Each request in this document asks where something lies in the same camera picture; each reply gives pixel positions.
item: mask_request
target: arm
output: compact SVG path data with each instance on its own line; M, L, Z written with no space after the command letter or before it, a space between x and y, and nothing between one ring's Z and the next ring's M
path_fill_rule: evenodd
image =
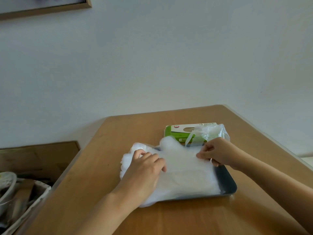
M123 220L141 205L157 186L165 160L157 154L136 150L131 165L118 186L104 196L75 235L111 235Z
M272 166L250 156L223 138L207 142L198 158L212 159L215 166L225 164L257 183L310 234L313 234L313 189Z

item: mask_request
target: framed picture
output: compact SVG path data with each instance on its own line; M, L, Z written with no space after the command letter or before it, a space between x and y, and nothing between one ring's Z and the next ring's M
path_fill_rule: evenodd
M0 20L90 7L90 0L0 0Z

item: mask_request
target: tabletop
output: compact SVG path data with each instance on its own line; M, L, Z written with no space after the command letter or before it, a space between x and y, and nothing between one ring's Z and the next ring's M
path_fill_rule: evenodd
M313 188L313 171L223 105L108 117L50 195L25 234L71 234L119 183L120 161L135 142L158 145L165 126L224 124L233 144ZM232 196L158 202L138 208L114 234L307 234L245 174L227 167Z

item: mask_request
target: oval hole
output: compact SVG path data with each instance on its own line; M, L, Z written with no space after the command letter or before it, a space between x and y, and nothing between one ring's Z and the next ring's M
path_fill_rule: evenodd
M195 127L187 127L187 128L184 128L184 131L187 132L187 133L191 133L192 130L194 130Z

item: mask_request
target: hand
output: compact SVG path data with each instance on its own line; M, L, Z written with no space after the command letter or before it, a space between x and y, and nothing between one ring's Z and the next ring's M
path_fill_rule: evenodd
M131 165L112 192L119 193L125 206L134 210L155 190L161 170L166 172L163 158L142 149L136 150Z
M207 142L197 153L197 158L212 159L214 166L225 164L238 170L244 158L251 157L231 142L218 137Z

